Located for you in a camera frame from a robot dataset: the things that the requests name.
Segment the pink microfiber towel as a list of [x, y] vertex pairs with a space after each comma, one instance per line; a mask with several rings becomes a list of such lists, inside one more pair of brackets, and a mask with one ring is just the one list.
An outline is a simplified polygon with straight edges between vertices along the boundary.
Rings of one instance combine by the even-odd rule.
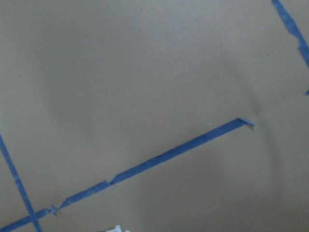
[[122, 230], [121, 225], [116, 225], [113, 228], [105, 230], [105, 232], [129, 232], [129, 231], [128, 230], [124, 231], [124, 230]]

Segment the crossing blue tape strip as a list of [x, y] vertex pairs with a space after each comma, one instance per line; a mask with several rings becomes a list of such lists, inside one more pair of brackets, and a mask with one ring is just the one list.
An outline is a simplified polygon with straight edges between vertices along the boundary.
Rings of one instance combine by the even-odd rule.
[[13, 161], [12, 161], [12, 159], [10, 157], [10, 154], [9, 154], [9, 152], [7, 150], [7, 147], [6, 147], [5, 143], [4, 143], [4, 140], [3, 140], [2, 136], [0, 137], [0, 150], [1, 150], [2, 154], [3, 154], [3, 157], [4, 157], [4, 159], [5, 159], [6, 163], [7, 163], [8, 168], [9, 168], [9, 170], [11, 172], [11, 175], [12, 175], [14, 181], [15, 181], [15, 185], [16, 185], [19, 193], [20, 193], [20, 196], [21, 196], [21, 198], [22, 198], [22, 200], [24, 202], [24, 205], [25, 205], [25, 207], [27, 209], [27, 212], [29, 214], [31, 222], [32, 222], [32, 224], [35, 227], [35, 230], [37, 232], [42, 232], [42, 228], [41, 228], [41, 226], [39, 224], [39, 221], [38, 221], [38, 219], [36, 217], [35, 211], [34, 211], [34, 209], [32, 207], [32, 204], [31, 204], [28, 196], [27, 196], [27, 193], [26, 193], [26, 190], [24, 188], [24, 185], [23, 185], [23, 183], [22, 183], [22, 181], [21, 181], [21, 179], [20, 179], [20, 177], [18, 175], [18, 172], [17, 172], [17, 170], [15, 168], [15, 165], [13, 164]]

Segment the long blue tape strip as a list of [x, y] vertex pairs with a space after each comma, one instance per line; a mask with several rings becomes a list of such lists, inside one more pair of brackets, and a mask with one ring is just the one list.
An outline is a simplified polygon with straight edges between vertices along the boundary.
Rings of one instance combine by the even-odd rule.
[[298, 41], [298, 50], [307, 68], [309, 67], [309, 46], [299, 30], [296, 22], [279, 0], [271, 0], [287, 31]]

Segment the torn blue tape strip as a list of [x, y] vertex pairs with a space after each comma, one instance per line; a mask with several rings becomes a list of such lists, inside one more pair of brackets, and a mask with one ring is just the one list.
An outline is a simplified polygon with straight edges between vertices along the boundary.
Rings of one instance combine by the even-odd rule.
[[[87, 197], [90, 197], [100, 191], [103, 191], [115, 184], [118, 184], [126, 179], [129, 179], [135, 175], [138, 175], [142, 172], [145, 172], [148, 169], [151, 169], [163, 162], [166, 162], [167, 160], [170, 160], [180, 154], [183, 154], [189, 150], [192, 150], [202, 144], [205, 144], [215, 138], [218, 138], [226, 133], [229, 133], [237, 128], [240, 128], [242, 126], [250, 126], [254, 127], [255, 124], [249, 120], [243, 119], [243, 118], [236, 118], [228, 123], [225, 123], [203, 135], [200, 135], [192, 140], [189, 140], [175, 148], [170, 149], [169, 151], [164, 152], [163, 154], [153, 157], [141, 164], [138, 164], [134, 167], [131, 167], [130, 169], [123, 171], [119, 174], [117, 174], [111, 181], [102, 181], [99, 182], [90, 188], [80, 191], [68, 198], [66, 198], [61, 205], [58, 208], [55, 208], [54, 206], [50, 206], [50, 208], [44, 208], [40, 211], [35, 212], [37, 219], [41, 219], [45, 217], [47, 214], [53, 214], [56, 215], [59, 210], [62, 208], [68, 207], [73, 203], [79, 202]], [[7, 226], [2, 227], [0, 230], [2, 232], [12, 232], [22, 226], [25, 226], [31, 222], [31, 219], [29, 215], [27, 217], [24, 217], [16, 222], [13, 222]]]

